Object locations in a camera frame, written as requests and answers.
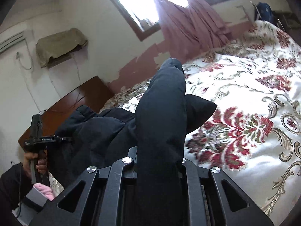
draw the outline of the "hand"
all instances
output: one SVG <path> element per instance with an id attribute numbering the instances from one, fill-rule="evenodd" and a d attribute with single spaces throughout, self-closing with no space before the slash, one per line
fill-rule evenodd
<path id="1" fill-rule="evenodd" d="M 38 165 L 36 165 L 38 172 L 45 174 L 47 171 L 46 154 L 44 152 L 40 152 L 39 154 L 24 153 L 23 170 L 25 171 L 26 176 L 28 176 L 29 178 L 31 178 L 30 160 L 37 158 L 39 159 Z"/>

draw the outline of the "bed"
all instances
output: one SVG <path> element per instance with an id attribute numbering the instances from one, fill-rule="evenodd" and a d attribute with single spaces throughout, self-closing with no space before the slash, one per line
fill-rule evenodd
<path id="1" fill-rule="evenodd" d="M 256 21 L 242 39 L 183 65 L 186 94 L 218 105 L 186 136 L 185 158 L 221 167 L 275 226 L 301 193 L 300 63 L 301 48 L 288 34 Z M 149 82 L 116 94 L 103 109 L 135 112 Z"/>

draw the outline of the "silver screw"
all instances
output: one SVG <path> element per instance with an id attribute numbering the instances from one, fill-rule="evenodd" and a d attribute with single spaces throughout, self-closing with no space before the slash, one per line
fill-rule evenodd
<path id="1" fill-rule="evenodd" d="M 97 169 L 97 168 L 96 168 L 95 166 L 90 166 L 90 167 L 87 168 L 87 172 L 88 172 L 88 173 L 93 173 L 93 172 L 96 171 L 96 169 Z"/>
<path id="2" fill-rule="evenodd" d="M 221 169 L 219 169 L 219 167 L 212 167 L 211 171 L 214 173 L 219 173 L 221 171 Z"/>
<path id="3" fill-rule="evenodd" d="M 125 158 L 122 159 L 122 162 L 125 163 L 125 164 L 131 163 L 131 161 L 132 161 L 132 158 L 130 158 L 130 157 L 125 157 Z"/>

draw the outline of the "pink cloth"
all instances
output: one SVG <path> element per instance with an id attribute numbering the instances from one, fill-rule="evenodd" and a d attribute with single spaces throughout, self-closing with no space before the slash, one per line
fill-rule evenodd
<path id="1" fill-rule="evenodd" d="M 188 8 L 168 0 L 154 1 L 170 55 L 182 63 L 222 47 L 232 38 L 225 22 L 205 0 L 188 0 Z"/>
<path id="2" fill-rule="evenodd" d="M 55 197 L 53 195 L 52 189 L 41 183 L 35 183 L 33 185 L 38 191 L 40 191 L 48 200 L 52 201 Z"/>

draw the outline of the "pink towel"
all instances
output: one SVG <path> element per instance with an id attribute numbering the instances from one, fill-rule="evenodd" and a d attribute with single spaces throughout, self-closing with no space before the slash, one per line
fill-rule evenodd
<path id="1" fill-rule="evenodd" d="M 52 189 L 41 183 L 35 183 L 33 185 L 38 191 L 40 191 L 48 200 L 52 201 L 55 197 L 52 193 Z"/>

